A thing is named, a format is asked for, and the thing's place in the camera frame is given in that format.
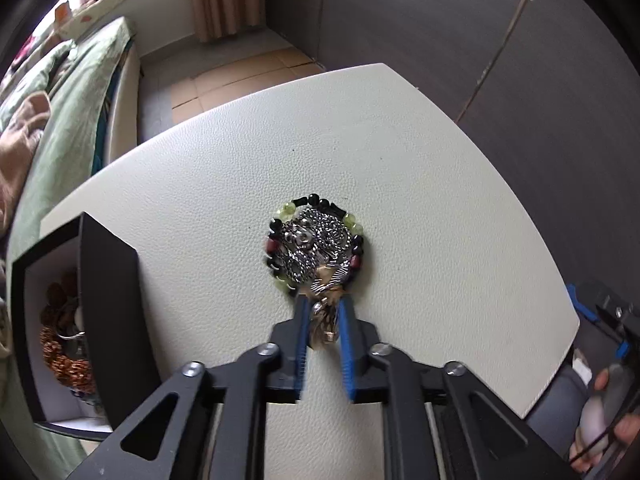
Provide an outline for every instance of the silver bolt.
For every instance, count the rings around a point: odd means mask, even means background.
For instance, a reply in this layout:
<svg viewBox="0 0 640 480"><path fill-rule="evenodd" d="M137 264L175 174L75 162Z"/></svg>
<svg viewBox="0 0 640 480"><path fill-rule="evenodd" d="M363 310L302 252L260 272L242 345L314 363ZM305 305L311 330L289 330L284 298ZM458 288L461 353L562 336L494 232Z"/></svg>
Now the silver bolt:
<svg viewBox="0 0 640 480"><path fill-rule="evenodd" d="M258 346L258 354L260 355L273 355L280 350L276 343L262 343Z"/></svg>
<svg viewBox="0 0 640 480"><path fill-rule="evenodd" d="M453 375L459 377L460 375L464 375L466 373L466 366L458 361L451 361L444 365L444 371L447 375Z"/></svg>
<svg viewBox="0 0 640 480"><path fill-rule="evenodd" d="M393 349L389 343L376 343L369 351L373 355L389 355Z"/></svg>
<svg viewBox="0 0 640 480"><path fill-rule="evenodd" d="M192 361L191 363L187 363L182 367L182 374L187 377L195 377L196 375L200 375L204 370L204 364L199 363L197 361Z"/></svg>

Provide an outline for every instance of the jewelry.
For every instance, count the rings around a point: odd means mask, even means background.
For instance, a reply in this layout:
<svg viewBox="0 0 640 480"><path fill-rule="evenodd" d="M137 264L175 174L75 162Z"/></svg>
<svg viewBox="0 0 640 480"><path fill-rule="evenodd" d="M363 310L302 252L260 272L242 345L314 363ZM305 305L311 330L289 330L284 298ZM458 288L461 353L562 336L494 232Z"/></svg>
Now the jewelry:
<svg viewBox="0 0 640 480"><path fill-rule="evenodd" d="M84 402L98 406L100 400L92 366L86 358L84 332L74 321L78 307L76 274L68 272L61 283L51 283L47 289L47 306L40 313L42 356L60 384Z"/></svg>
<svg viewBox="0 0 640 480"><path fill-rule="evenodd" d="M336 341L340 297L362 266L362 226L353 214L312 193L287 202L269 228L266 264L276 285L315 302L312 348Z"/></svg>

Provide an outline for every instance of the white leather surface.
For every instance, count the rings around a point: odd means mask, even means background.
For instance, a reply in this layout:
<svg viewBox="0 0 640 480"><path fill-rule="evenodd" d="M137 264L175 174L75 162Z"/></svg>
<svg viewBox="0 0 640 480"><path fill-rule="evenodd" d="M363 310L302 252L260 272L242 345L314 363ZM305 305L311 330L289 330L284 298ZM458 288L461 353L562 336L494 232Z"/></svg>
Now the white leather surface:
<svg viewBox="0 0 640 480"><path fill-rule="evenodd" d="M354 300L383 340L422 362L468 363L520 415L578 327L528 215L471 141L384 65L286 83L173 127L60 203L140 254L164 376L264 341L290 303L262 263L270 215L318 192L367 237ZM297 406L270 406L269 479L382 479L377 406L350 406L336 349L310 352Z"/></svg>
<svg viewBox="0 0 640 480"><path fill-rule="evenodd" d="M138 83L140 58L136 44L131 45L113 95L104 139L104 165L111 164L138 145Z"/></svg>

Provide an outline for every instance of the person's leg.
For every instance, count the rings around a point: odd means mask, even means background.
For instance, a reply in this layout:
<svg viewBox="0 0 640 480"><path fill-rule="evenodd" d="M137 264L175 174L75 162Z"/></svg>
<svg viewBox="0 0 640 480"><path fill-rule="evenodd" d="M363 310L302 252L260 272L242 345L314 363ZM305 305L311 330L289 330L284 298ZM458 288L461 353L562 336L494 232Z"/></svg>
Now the person's leg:
<svg viewBox="0 0 640 480"><path fill-rule="evenodd" d="M588 399L587 386L580 375L569 365L563 365L527 416L527 424L558 455L565 457Z"/></svg>

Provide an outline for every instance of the open jewelry box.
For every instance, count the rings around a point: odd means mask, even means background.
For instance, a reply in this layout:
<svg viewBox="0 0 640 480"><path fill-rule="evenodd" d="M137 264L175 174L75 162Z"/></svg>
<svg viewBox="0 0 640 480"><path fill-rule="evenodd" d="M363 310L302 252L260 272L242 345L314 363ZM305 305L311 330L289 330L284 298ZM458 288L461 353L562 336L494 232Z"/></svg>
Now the open jewelry box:
<svg viewBox="0 0 640 480"><path fill-rule="evenodd" d="M56 380L43 356L41 312L47 289L77 273L82 351L91 363L101 409ZM85 440L104 440L161 383L146 331L136 250L82 213L14 262L14 351L35 424Z"/></svg>

